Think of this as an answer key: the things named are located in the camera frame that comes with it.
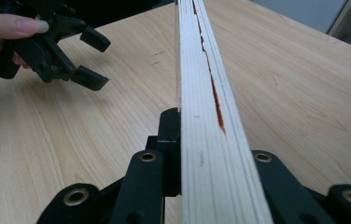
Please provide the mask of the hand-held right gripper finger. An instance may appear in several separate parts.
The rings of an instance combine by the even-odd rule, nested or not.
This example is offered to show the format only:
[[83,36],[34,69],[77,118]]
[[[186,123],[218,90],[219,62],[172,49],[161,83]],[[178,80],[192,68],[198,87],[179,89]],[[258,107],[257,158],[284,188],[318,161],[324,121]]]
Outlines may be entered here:
[[147,139],[147,149],[163,155],[163,195],[175,197],[181,193],[181,127],[176,107],[160,115],[159,130]]

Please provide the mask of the white green leaf board book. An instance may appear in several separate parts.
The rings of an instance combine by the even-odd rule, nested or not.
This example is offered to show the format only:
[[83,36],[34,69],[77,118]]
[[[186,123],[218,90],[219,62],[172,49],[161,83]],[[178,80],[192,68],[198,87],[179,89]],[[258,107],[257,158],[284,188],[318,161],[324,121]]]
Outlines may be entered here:
[[274,224],[204,0],[175,0],[182,224]]

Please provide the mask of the white partition panel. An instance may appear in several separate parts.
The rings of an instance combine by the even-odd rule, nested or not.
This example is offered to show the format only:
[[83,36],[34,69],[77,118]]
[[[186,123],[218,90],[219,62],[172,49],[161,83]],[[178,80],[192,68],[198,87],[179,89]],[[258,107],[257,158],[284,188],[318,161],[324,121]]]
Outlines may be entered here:
[[348,0],[251,0],[278,14],[328,33]]

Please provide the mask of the dark curtain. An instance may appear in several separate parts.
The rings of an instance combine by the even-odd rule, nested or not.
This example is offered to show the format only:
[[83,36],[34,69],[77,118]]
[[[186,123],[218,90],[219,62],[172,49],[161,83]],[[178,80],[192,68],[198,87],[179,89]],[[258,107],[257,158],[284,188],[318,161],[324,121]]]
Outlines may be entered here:
[[97,28],[174,3],[175,0],[64,0],[78,18]]

